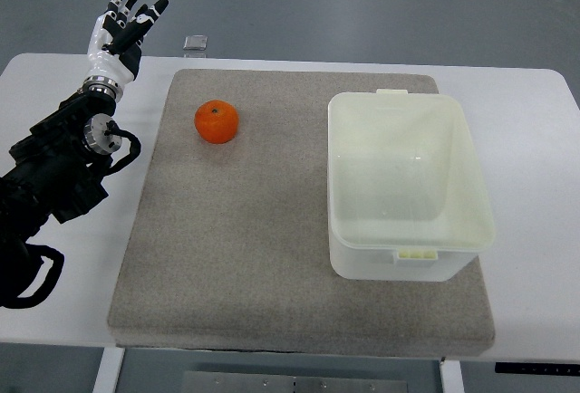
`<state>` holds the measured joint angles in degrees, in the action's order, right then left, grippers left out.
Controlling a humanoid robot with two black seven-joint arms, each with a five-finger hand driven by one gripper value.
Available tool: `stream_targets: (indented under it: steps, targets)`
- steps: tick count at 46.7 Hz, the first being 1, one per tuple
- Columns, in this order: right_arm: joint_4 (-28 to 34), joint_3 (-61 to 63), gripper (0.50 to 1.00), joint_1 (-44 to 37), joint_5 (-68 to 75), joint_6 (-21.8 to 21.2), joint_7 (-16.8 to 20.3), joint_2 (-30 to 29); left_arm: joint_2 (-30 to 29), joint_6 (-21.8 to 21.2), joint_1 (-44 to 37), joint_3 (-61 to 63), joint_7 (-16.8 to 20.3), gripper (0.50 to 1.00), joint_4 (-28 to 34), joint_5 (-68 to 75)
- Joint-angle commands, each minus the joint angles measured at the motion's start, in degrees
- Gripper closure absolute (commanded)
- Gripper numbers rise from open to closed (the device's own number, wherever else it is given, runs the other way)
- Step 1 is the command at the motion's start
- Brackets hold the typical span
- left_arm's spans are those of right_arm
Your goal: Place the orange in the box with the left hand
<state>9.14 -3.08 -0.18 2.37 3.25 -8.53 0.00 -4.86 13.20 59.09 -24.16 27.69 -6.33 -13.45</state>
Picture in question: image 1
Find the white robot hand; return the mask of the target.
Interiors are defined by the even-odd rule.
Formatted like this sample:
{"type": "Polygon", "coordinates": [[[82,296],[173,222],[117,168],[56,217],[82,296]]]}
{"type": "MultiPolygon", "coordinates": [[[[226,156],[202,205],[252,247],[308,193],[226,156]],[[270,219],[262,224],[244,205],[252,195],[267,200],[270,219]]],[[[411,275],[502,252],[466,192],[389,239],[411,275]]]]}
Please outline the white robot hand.
{"type": "Polygon", "coordinates": [[[169,0],[158,0],[151,6],[143,4],[129,20],[137,1],[110,0],[106,14],[97,18],[87,49],[87,77],[101,76],[116,83],[130,83],[136,79],[136,73],[121,61],[121,57],[108,53],[103,46],[108,44],[109,49],[129,49],[141,42],[169,5],[169,0]],[[109,17],[114,20],[110,32],[104,27],[105,19],[109,17]]]}

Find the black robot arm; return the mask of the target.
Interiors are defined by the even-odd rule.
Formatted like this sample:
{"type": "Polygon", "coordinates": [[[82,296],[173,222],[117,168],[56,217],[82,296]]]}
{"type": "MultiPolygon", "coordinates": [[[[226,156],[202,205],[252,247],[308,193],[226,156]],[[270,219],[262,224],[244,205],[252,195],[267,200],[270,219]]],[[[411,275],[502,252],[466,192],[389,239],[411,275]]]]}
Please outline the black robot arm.
{"type": "Polygon", "coordinates": [[[110,0],[95,22],[82,86],[31,127],[9,150],[14,168],[1,178],[1,305],[22,310],[44,302],[61,276],[64,256],[30,244],[50,217],[63,224],[108,196],[102,181],[132,163],[139,139],[113,115],[140,70],[141,45],[168,0],[137,7],[110,0]]]}

